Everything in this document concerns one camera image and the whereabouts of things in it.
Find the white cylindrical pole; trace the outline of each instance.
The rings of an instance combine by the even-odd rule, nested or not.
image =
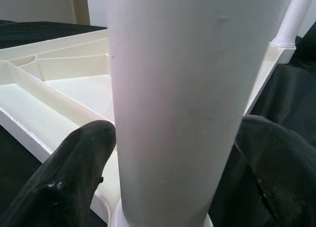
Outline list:
[[[282,2],[109,0],[126,226],[204,225]]]
[[[295,38],[311,4],[312,0],[291,1],[281,27],[271,42],[272,45],[284,48],[295,48]]]

